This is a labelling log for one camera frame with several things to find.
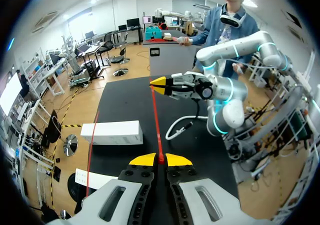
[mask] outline vr headset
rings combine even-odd
[[[223,24],[228,24],[236,29],[240,28],[243,21],[245,20],[246,16],[247,16],[247,13],[245,13],[242,18],[239,20],[235,17],[232,17],[232,16],[228,16],[225,12],[224,14],[222,13],[223,11],[223,8],[224,8],[225,5],[223,5],[221,7],[221,12],[220,12],[220,21],[223,23]]]

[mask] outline computer monitor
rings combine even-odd
[[[18,94],[22,89],[18,74],[15,73],[10,81],[5,86],[3,93],[0,96],[0,106],[6,116],[9,115]]]
[[[127,25],[126,24],[125,25],[120,25],[120,26],[118,26],[118,29],[119,29],[119,31],[127,30]]]
[[[142,18],[142,20],[143,20],[143,24],[151,24],[152,23],[151,16],[144,16]]]
[[[158,23],[158,18],[155,16],[152,16],[152,23],[157,24]]]
[[[55,55],[53,53],[50,54],[50,58],[51,58],[53,65],[56,65],[57,62],[61,59],[61,57],[59,57],[58,55]]]
[[[126,21],[126,25],[128,26],[128,28],[140,26],[140,20],[139,18],[128,19]]]
[[[93,31],[87,32],[87,33],[85,34],[85,38],[86,38],[86,39],[90,39],[90,38],[92,38],[92,37],[94,37],[94,36],[95,36],[95,34],[94,34]]]
[[[178,25],[178,18],[177,17],[172,18],[172,24]]]

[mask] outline white robotic arm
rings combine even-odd
[[[228,77],[218,76],[218,59],[232,59],[259,52],[262,61],[284,75],[292,68],[291,60],[278,51],[270,35],[258,31],[250,36],[203,48],[196,54],[203,65],[204,74],[186,72],[173,74],[172,78],[158,78],[150,83],[154,89],[172,98],[207,100],[207,130],[213,136],[227,134],[240,127],[244,120],[243,101],[248,96],[246,85]],[[217,111],[216,101],[226,104]]]
[[[292,68],[291,61],[277,49],[266,31],[203,48],[198,51],[196,58],[202,63],[204,74],[217,75],[217,60],[238,58],[257,51],[266,66],[275,67],[282,73]]]
[[[192,15],[190,11],[185,11],[185,13],[182,14],[180,12],[162,10],[161,8],[157,8],[155,11],[155,17],[162,18],[163,16],[181,18],[183,21],[186,22],[194,22],[199,24],[203,23],[203,19],[201,18],[200,12],[197,12],[194,15]]]

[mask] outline hand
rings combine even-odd
[[[244,74],[244,72],[242,71],[242,68],[244,67],[244,65],[242,63],[232,63],[232,67],[233,67],[233,71],[235,71],[236,74],[238,75]]]
[[[187,36],[181,36],[177,39],[177,43],[180,44],[181,46],[191,46],[192,42],[193,40]]]

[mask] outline man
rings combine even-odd
[[[30,88],[29,88],[29,85],[27,84],[26,76],[23,74],[21,75],[19,69],[16,71],[16,73],[18,75],[18,78],[20,80],[20,84],[22,86],[22,89],[20,91],[20,95],[23,97],[24,101],[36,102],[37,98],[32,92],[30,92]]]
[[[204,48],[214,46],[217,44],[225,43],[230,40],[242,38],[254,34],[259,31],[256,21],[246,14],[245,9],[241,6],[244,0],[226,0],[226,4],[222,7],[213,8],[209,11],[205,20],[204,32],[192,37],[183,37],[179,39],[181,45],[202,45]],[[244,17],[242,24],[239,28],[233,27],[229,24],[222,23],[220,17],[228,15],[241,20]],[[237,80],[238,75],[241,74],[242,63],[248,63],[251,60],[251,55],[240,56],[234,58],[239,63],[229,60],[218,60],[219,67],[224,67],[222,76]],[[194,72],[203,73],[203,66],[199,61],[196,61]]]

